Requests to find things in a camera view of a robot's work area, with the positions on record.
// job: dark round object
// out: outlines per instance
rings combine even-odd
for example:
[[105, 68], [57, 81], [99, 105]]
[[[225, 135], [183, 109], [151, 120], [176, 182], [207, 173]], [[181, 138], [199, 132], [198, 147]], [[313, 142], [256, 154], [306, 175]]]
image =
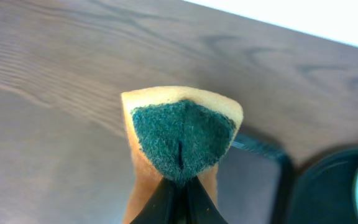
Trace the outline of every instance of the dark round object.
[[309, 168], [295, 185], [287, 224], [358, 224], [357, 171], [358, 149], [335, 153]]

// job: beige felt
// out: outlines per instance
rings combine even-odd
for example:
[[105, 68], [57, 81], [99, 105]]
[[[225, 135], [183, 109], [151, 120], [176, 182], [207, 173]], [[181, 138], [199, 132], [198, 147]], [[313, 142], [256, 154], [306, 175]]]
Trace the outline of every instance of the beige felt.
[[[131, 147], [132, 162], [135, 170], [135, 186], [128, 201], [126, 214], [124, 216], [124, 223], [130, 223], [143, 209], [162, 178], [161, 174], [155, 169], [141, 150], [141, 145], [136, 136], [131, 116], [133, 109], [141, 106], [191, 100], [232, 119], [236, 124], [235, 135], [242, 123], [243, 114], [241, 105], [230, 98], [210, 91], [186, 86], [159, 86], [143, 90], [134, 90], [122, 93], [121, 98], [124, 108], [127, 137]], [[218, 165], [215, 165], [198, 174], [200, 182], [203, 184], [203, 187], [215, 205], [218, 200], [216, 189], [217, 172]]]

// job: green fabric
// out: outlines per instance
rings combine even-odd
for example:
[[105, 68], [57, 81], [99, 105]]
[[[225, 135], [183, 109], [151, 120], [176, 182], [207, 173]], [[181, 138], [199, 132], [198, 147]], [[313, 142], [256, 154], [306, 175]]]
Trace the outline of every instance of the green fabric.
[[215, 165], [236, 128], [233, 120], [190, 100], [136, 108], [131, 115], [147, 158], [179, 184]]

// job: wood grain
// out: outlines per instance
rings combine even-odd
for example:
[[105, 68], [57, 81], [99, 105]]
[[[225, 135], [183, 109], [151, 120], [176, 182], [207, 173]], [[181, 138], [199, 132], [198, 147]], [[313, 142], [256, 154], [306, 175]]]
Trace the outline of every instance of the wood grain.
[[119, 93], [188, 85], [296, 162], [358, 143], [358, 49], [179, 0], [0, 0], [0, 88], [124, 137]]

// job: wooden surface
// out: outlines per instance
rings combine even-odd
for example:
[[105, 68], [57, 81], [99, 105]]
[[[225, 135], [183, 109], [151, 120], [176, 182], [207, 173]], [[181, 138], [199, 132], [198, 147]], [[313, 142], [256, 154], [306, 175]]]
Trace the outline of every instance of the wooden surface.
[[0, 223], [119, 223], [119, 94], [161, 85], [237, 100], [297, 164], [358, 144], [357, 48], [180, 0], [0, 0]]

